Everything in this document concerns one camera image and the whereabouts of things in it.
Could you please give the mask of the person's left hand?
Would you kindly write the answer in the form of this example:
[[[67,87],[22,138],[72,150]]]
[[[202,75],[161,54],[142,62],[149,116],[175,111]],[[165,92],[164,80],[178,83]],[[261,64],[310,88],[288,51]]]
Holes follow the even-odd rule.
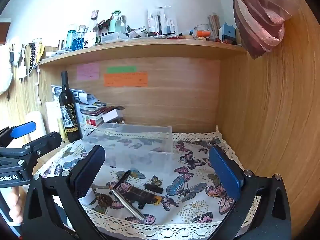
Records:
[[[9,193],[9,216],[15,224],[21,224],[23,221],[22,199],[18,187],[12,187]]]

